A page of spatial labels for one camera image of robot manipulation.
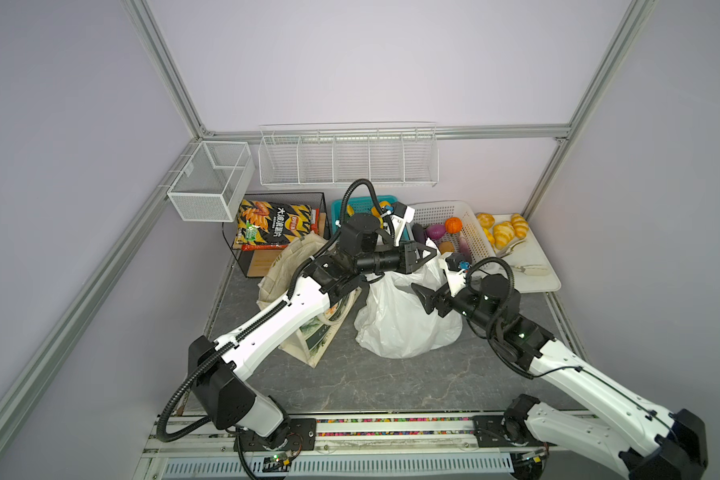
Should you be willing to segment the white plastic grocery bag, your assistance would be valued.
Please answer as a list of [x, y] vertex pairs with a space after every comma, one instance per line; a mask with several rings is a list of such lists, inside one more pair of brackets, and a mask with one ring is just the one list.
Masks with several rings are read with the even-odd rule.
[[459, 314], [428, 313], [412, 286], [436, 290], [447, 284], [438, 260], [410, 274], [387, 272], [370, 286], [366, 304], [354, 320], [356, 342], [388, 359], [407, 359], [453, 344], [462, 333]]

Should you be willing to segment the cream canvas tote bag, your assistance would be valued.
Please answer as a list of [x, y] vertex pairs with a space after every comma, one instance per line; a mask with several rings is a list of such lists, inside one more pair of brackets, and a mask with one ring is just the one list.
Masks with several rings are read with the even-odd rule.
[[[316, 233], [309, 233], [291, 242], [281, 250], [268, 272], [258, 284], [257, 305], [264, 311], [279, 303], [290, 287], [297, 268], [327, 244]], [[306, 300], [297, 300], [296, 291], [285, 312], [295, 310], [299, 324], [279, 345], [279, 348], [302, 363], [315, 368], [325, 355], [338, 330], [355, 306], [360, 289], [337, 300], [330, 306], [311, 294]]]

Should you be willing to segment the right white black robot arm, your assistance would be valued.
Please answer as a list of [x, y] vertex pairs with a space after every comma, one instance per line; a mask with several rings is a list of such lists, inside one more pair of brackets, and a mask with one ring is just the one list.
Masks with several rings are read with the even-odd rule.
[[442, 260], [446, 282], [433, 290], [411, 286], [428, 313], [460, 314], [499, 360], [529, 380], [544, 380], [584, 406], [596, 422], [555, 409], [530, 395], [505, 410], [506, 440], [552, 443], [626, 479], [700, 479], [708, 465], [706, 427], [687, 409], [671, 411], [627, 389], [520, 312], [511, 266], [489, 257], [454, 270]]

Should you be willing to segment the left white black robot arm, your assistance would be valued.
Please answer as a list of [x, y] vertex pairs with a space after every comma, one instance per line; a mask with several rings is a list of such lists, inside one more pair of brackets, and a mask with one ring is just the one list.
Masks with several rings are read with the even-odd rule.
[[415, 217], [411, 206], [376, 202], [375, 214], [349, 215], [349, 200], [360, 186], [377, 201], [370, 180], [351, 183], [336, 231], [296, 268], [282, 295], [230, 332], [191, 343], [188, 374], [158, 417], [159, 441], [174, 442], [213, 424], [218, 430], [251, 433], [269, 449], [284, 446], [292, 431], [290, 417], [247, 382], [258, 366], [307, 321], [355, 290], [368, 288], [388, 272], [411, 274], [436, 258], [436, 248], [402, 237]]

